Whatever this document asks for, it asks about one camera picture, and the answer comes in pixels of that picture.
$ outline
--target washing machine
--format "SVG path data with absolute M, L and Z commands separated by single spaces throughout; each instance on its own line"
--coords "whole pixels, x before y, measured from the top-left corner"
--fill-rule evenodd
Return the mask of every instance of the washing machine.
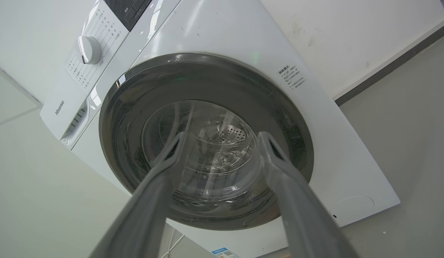
M 130 195 L 170 135 L 200 117 L 167 223 L 217 254 L 288 246 L 276 197 L 255 177 L 268 131 L 344 226 L 399 199 L 338 106 L 256 0 L 101 0 L 41 117 Z

